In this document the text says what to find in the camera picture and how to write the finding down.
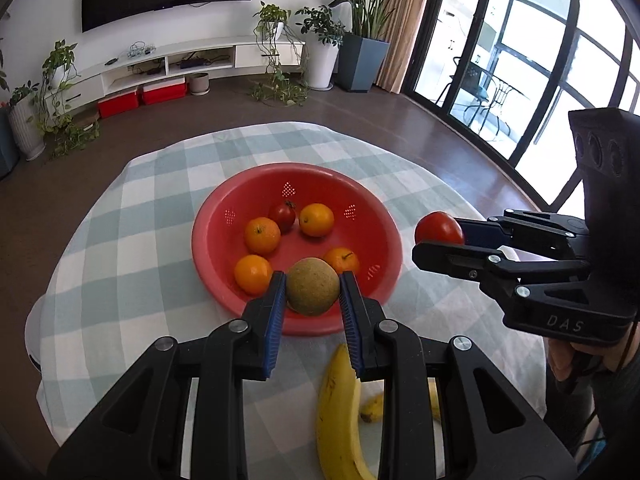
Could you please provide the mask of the person's right forearm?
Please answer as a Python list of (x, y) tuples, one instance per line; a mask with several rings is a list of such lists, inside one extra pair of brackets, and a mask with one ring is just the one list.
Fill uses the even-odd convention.
[(592, 399), (605, 437), (604, 448), (579, 475), (582, 479), (639, 477), (639, 360), (615, 375), (604, 368), (582, 382), (573, 394), (560, 393), (547, 373), (547, 413), (544, 422), (568, 450), (582, 440), (587, 404)]

